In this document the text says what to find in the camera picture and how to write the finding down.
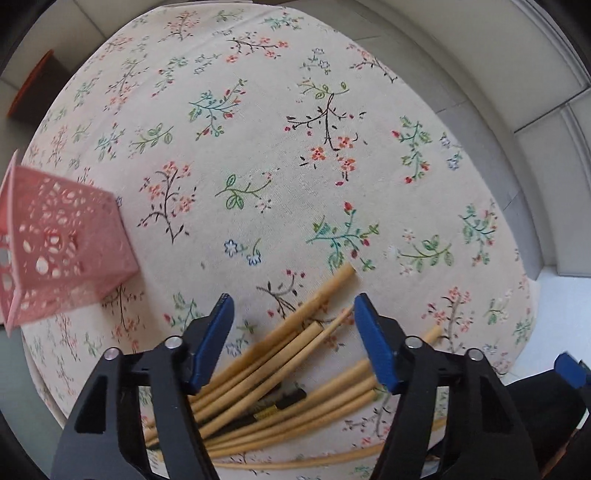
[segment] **pink basket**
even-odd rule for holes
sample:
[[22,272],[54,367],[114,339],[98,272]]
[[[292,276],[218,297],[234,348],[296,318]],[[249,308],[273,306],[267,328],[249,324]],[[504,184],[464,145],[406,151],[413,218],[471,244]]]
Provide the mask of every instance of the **pink basket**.
[[138,264],[112,193],[17,165],[0,188],[0,310],[15,326],[97,302]]

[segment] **flower print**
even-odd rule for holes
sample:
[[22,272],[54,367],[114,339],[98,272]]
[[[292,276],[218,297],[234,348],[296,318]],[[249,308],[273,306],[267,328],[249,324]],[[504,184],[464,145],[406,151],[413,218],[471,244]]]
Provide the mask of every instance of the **flower print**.
[[169,161],[167,164],[164,165],[164,167],[162,167],[162,171],[166,174],[166,175],[172,175],[175,171],[177,171],[177,166],[175,164],[175,162],[173,161]]
[[433,314],[433,318],[435,318],[435,321],[437,322],[438,325],[441,325],[442,323],[444,323],[447,320],[445,310],[440,310],[439,312],[435,312]]
[[414,272],[414,269],[410,265],[400,264],[400,274],[403,277],[410,277]]
[[456,301],[461,296],[462,296],[462,294],[460,293],[460,290],[458,289],[458,287],[453,287],[449,291],[449,298],[451,301]]
[[181,198],[179,198],[179,200],[177,202],[178,211],[183,212],[183,213],[187,213],[191,209],[191,204],[194,201],[195,200],[193,200],[191,197],[187,197],[186,195],[183,195]]
[[255,255],[247,255],[246,259],[248,260],[248,264],[251,266],[255,266],[258,265],[259,263],[262,262],[261,260],[261,254],[255,254]]
[[228,240],[227,242],[224,242],[223,246],[230,258],[232,258],[234,255],[238,253],[238,244],[232,239]]
[[410,243],[410,242],[412,242],[412,241],[413,241],[413,240],[414,240],[416,237],[413,235],[413,231],[412,231],[412,230],[409,230],[408,228],[405,228],[405,229],[404,229],[404,233],[403,233],[403,235],[402,235],[402,238],[404,238],[404,241],[405,241],[406,243],[408,243],[408,244],[409,244],[409,243]]
[[154,200],[155,198],[160,197],[164,194],[164,192],[162,191],[162,185],[160,185],[159,183],[157,183],[156,185],[151,185],[148,189],[148,192],[150,193],[150,200]]
[[339,157],[337,160],[340,163],[340,169],[343,172],[349,173],[349,172],[355,171],[355,165],[353,165],[355,163],[354,158],[347,158],[347,160],[342,161],[343,157]]
[[440,141],[441,146],[443,148],[449,148],[450,145],[452,144],[452,142],[447,137],[447,134],[445,134],[445,133],[441,136],[441,138],[439,139],[439,141]]
[[185,165],[181,172],[177,175],[177,178],[182,179],[183,177],[190,177],[191,176],[191,166]]
[[326,160],[326,156],[324,155],[324,148],[322,147],[313,147],[310,149],[312,153],[312,160]]
[[453,171],[460,168],[460,166],[458,165],[458,159],[457,158],[448,158],[447,159],[447,168],[449,168],[450,170],[453,170]]
[[271,199],[261,200],[259,203],[255,205],[255,208],[259,210],[259,212],[263,213],[267,209],[271,209]]
[[354,145],[349,137],[339,137],[339,148],[353,148]]

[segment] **floral tablecloth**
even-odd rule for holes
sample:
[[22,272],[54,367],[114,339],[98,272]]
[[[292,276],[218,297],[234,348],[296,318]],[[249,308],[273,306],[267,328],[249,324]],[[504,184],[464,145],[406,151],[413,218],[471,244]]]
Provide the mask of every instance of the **floral tablecloth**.
[[[481,348],[499,374],[534,326],[515,241],[462,146],[378,59],[293,9],[194,4],[133,20],[69,81],[23,163],[114,192],[141,267],[102,304],[23,328],[47,404],[66,416],[106,348],[150,349],[228,292],[227,365],[345,261],[358,280],[320,320],[366,291],[407,333],[442,325],[441,348]],[[363,356],[343,327],[283,389],[313,390]],[[149,391],[142,402],[147,418]],[[225,461],[374,445],[395,402]],[[268,477],[367,478],[374,462]]]

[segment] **blue flower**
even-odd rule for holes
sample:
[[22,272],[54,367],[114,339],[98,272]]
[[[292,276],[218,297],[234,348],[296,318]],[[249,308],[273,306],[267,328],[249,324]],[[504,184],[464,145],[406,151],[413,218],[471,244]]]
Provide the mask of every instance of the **blue flower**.
[[458,165],[457,158],[448,158],[447,159],[447,166],[450,170],[457,170],[458,168],[460,168],[460,166]]
[[232,239],[228,240],[227,242],[224,242],[223,246],[226,249],[226,253],[230,258],[232,258],[234,255],[238,253],[238,244]]
[[248,264],[253,267],[262,262],[260,253],[257,253],[256,255],[247,255],[246,259],[248,260]]

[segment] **round table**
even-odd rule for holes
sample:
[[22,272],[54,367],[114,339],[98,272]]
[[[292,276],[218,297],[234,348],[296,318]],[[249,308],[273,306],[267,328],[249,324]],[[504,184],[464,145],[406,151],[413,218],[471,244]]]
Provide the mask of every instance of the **round table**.
[[[228,292],[223,367],[345,261],[358,279],[320,320],[365,291],[408,335],[441,325],[439,348],[480,348],[499,374],[533,328],[515,241],[462,146],[378,59],[293,9],[185,5],[133,20],[59,94],[23,164],[113,192],[141,267],[102,304],[23,327],[44,399],[66,416],[106,348],[151,349]],[[311,391],[365,356],[354,326],[337,332],[283,390]],[[224,461],[377,444],[396,400]],[[145,390],[142,403],[147,419]],[[266,478],[368,478],[374,462]]]

